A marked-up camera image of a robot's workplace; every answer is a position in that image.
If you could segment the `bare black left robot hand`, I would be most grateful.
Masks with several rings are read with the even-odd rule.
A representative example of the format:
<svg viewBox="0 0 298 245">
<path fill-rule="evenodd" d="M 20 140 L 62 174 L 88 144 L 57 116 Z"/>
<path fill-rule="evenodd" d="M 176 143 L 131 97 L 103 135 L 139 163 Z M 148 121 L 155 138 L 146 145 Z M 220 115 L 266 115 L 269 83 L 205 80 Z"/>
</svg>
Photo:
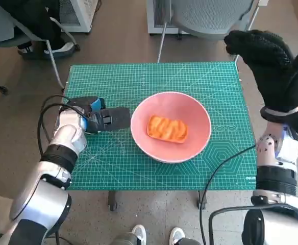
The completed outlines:
<svg viewBox="0 0 298 245">
<path fill-rule="evenodd" d="M 68 105 L 79 107 L 84 110 L 84 113 L 100 111 L 106 108 L 105 100 L 97 96 L 84 96 L 69 99 Z"/>
</svg>

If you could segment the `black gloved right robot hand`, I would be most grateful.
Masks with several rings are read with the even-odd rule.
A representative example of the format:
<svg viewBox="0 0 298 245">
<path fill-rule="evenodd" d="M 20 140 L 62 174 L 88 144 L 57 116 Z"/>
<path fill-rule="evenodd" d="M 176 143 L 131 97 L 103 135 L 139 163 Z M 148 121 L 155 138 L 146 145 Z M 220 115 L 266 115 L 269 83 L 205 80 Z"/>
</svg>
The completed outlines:
<svg viewBox="0 0 298 245">
<path fill-rule="evenodd" d="M 268 31 L 231 31 L 226 50 L 239 55 L 251 69 L 268 109 L 288 112 L 298 107 L 298 55 L 283 39 Z"/>
</svg>

